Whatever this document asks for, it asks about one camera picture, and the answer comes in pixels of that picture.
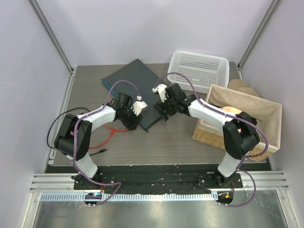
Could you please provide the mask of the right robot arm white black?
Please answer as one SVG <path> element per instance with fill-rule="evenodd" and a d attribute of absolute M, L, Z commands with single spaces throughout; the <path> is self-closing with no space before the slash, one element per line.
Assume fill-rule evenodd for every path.
<path fill-rule="evenodd" d="M 223 134 L 226 154 L 215 171 L 214 181 L 221 188 L 228 186 L 241 160 L 260 142 L 251 117 L 245 112 L 224 111 L 197 95 L 186 95 L 177 83 L 159 84 L 152 92 L 160 97 L 154 108 L 164 120 L 176 113 L 185 114 L 205 121 Z"/>

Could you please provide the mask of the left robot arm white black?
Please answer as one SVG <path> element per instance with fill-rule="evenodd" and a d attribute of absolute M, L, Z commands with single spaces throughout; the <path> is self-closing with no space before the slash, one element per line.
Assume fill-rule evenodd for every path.
<path fill-rule="evenodd" d="M 121 121 L 128 131 L 133 131 L 142 120 L 142 112 L 147 107 L 140 96 L 134 102 L 129 95 L 120 93 L 117 98 L 91 112 L 68 114 L 59 128 L 54 147 L 71 160 L 74 168 L 85 178 L 85 185 L 95 190 L 101 184 L 102 175 L 88 153 L 91 133 L 116 120 Z"/>

